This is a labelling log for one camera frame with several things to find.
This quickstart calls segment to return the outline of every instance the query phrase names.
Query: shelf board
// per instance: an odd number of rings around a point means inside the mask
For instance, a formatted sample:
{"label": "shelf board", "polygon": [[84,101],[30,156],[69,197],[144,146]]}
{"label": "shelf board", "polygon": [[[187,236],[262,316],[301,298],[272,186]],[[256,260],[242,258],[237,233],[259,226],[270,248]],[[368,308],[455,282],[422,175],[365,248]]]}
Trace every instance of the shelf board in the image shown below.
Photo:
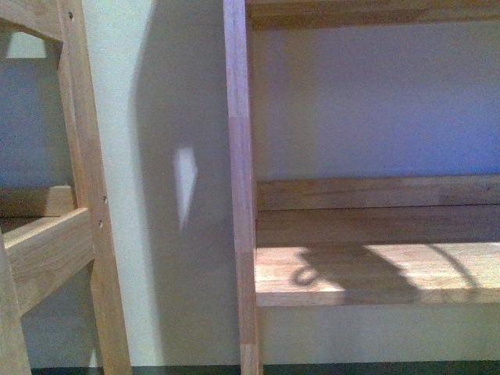
{"label": "shelf board", "polygon": [[253,30],[500,19],[497,0],[247,0]]}
{"label": "shelf board", "polygon": [[500,206],[262,211],[260,306],[500,302]]}
{"label": "shelf board", "polygon": [[56,217],[75,208],[71,186],[0,187],[0,217]]}

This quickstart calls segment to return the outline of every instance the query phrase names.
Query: wall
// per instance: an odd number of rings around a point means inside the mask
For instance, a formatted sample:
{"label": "wall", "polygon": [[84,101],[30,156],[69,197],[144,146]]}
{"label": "wall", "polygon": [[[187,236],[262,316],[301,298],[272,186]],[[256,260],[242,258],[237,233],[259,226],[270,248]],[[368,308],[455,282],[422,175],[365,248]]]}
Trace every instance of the wall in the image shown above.
{"label": "wall", "polygon": [[0,186],[73,181],[56,67],[50,43],[0,34]]}
{"label": "wall", "polygon": [[[237,363],[222,2],[83,3],[132,362]],[[95,364],[83,281],[25,323],[32,365]],[[260,315],[267,363],[500,359],[497,305]]]}
{"label": "wall", "polygon": [[498,22],[253,42],[259,179],[500,172]]}

